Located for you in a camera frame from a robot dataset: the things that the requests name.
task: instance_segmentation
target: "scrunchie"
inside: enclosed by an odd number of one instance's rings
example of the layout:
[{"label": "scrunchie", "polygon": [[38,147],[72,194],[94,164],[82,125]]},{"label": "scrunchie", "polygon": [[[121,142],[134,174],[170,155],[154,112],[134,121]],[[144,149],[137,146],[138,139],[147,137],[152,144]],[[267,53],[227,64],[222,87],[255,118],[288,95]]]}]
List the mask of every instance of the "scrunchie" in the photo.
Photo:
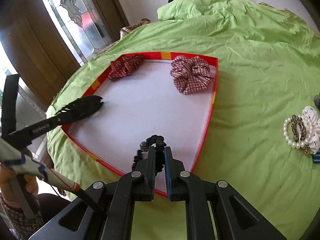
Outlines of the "scrunchie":
[{"label": "scrunchie", "polygon": [[188,59],[185,56],[177,56],[171,63],[170,75],[177,90],[183,94],[202,91],[214,82],[214,76],[210,74],[209,64],[199,56]]},{"label": "scrunchie", "polygon": [[121,56],[115,61],[111,61],[111,71],[109,73],[109,80],[116,81],[120,78],[130,76],[138,66],[143,62],[144,57],[140,54],[133,56]]}]

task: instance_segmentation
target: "green fabric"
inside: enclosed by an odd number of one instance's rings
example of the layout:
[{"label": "green fabric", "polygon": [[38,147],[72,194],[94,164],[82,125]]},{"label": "green fabric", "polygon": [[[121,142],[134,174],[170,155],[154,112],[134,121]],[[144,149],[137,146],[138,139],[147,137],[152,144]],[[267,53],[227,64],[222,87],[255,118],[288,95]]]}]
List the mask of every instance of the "green fabric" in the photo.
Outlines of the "green fabric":
[{"label": "green fabric", "polygon": [[[175,0],[158,16],[160,22],[139,27],[76,72],[48,117],[81,97],[123,53],[217,57],[216,101],[195,173],[228,181],[288,240],[299,239],[320,206],[320,164],[287,145],[282,125],[319,93],[320,35],[290,11],[249,0]],[[48,149],[57,170],[84,188],[118,179],[60,129],[48,134]],[[158,195],[137,203],[132,239],[186,239],[184,204]]]}]

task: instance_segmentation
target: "sleeve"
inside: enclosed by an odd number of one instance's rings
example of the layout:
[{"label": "sleeve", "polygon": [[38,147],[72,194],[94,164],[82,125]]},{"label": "sleeve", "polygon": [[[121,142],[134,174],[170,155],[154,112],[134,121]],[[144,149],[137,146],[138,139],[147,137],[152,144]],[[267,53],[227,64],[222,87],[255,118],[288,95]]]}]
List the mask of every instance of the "sleeve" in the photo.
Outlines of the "sleeve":
[{"label": "sleeve", "polygon": [[14,209],[9,207],[4,202],[2,195],[0,195],[0,203],[13,226],[15,236],[18,237],[19,240],[28,240],[36,231],[38,231],[44,225],[40,209],[36,214],[36,218],[27,219],[24,216],[22,209]]}]

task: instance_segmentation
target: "person's hand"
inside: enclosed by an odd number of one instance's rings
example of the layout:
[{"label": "person's hand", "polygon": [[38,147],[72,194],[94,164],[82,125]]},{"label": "person's hand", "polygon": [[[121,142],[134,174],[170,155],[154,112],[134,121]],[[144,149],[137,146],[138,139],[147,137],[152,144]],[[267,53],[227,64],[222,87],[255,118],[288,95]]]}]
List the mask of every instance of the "person's hand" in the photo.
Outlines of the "person's hand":
[{"label": "person's hand", "polygon": [[[13,208],[20,208],[20,203],[17,198],[14,196],[12,192],[11,186],[8,183],[8,180],[15,177],[13,171],[6,168],[4,165],[0,165],[0,190],[2,194],[2,198],[6,202],[7,205]],[[35,176],[24,175],[24,179],[26,180],[26,190],[30,192],[33,196],[38,195],[38,183],[36,181]]]}]

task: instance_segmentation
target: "metal screw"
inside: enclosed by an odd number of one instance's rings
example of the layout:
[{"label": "metal screw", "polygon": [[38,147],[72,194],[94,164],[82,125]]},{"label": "metal screw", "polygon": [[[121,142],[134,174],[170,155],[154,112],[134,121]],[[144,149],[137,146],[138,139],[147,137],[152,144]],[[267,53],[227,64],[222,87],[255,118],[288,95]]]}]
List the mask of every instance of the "metal screw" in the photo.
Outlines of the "metal screw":
[{"label": "metal screw", "polygon": [[228,186],[228,182],[224,181],[224,180],[220,180],[218,182],[218,186],[219,187],[227,187]]},{"label": "metal screw", "polygon": [[138,178],[141,176],[141,172],[140,171],[133,171],[131,173],[131,176],[134,177],[134,178]]},{"label": "metal screw", "polygon": [[93,184],[93,188],[101,189],[103,187],[103,183],[101,181],[97,181]]},{"label": "metal screw", "polygon": [[184,178],[187,178],[187,177],[190,176],[190,172],[188,172],[188,171],[182,171],[182,172],[180,172],[180,176],[181,176],[181,177],[184,177]]}]

